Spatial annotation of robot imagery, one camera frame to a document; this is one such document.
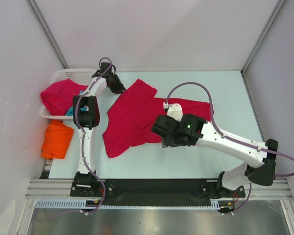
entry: plastic basket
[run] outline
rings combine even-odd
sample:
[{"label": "plastic basket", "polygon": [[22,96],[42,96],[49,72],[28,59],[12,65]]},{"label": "plastic basket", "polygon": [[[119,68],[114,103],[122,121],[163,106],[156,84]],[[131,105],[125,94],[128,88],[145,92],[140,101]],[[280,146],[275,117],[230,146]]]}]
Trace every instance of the plastic basket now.
[{"label": "plastic basket", "polygon": [[[73,82],[88,86],[91,82],[92,75],[96,70],[92,69],[67,69],[59,70],[53,79],[53,82],[62,81],[65,79],[70,79]],[[40,108],[40,116],[43,118],[55,119],[55,120],[73,120],[73,116],[52,116],[47,108],[42,105]]]}]

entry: orange cloth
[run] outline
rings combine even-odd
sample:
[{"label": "orange cloth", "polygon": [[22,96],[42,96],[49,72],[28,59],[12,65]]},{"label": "orange cloth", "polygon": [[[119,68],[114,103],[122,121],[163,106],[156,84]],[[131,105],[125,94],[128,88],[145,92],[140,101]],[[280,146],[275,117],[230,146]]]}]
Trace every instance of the orange cloth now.
[{"label": "orange cloth", "polygon": [[45,159],[64,159],[70,146],[74,130],[60,121],[51,120],[45,131],[41,156]]}]

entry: red cloth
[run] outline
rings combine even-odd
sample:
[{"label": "red cloth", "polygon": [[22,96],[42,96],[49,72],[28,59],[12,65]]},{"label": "red cloth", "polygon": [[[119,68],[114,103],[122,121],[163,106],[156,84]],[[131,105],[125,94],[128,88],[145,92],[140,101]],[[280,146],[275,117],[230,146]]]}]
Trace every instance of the red cloth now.
[{"label": "red cloth", "polygon": [[[109,158],[122,154],[131,146],[159,143],[161,138],[152,133],[151,127],[158,115],[166,115],[163,98],[154,98],[157,90],[138,79],[127,89],[108,111],[109,123],[103,133],[103,141]],[[193,114],[210,121],[210,105],[207,102],[170,98],[179,103],[183,114]]]},{"label": "red cloth", "polygon": [[73,96],[79,95],[86,88],[87,86],[66,79],[53,83],[40,93],[40,97],[51,115],[64,116],[73,104]]}]

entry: metal floor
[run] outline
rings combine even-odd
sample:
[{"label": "metal floor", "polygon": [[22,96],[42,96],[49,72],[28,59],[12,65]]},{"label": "metal floor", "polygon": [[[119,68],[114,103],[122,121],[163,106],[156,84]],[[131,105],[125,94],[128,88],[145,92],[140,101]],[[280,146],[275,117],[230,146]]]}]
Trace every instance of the metal floor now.
[{"label": "metal floor", "polygon": [[35,209],[28,235],[289,235],[280,201],[249,201],[234,216],[217,211],[102,209],[85,216]]}]

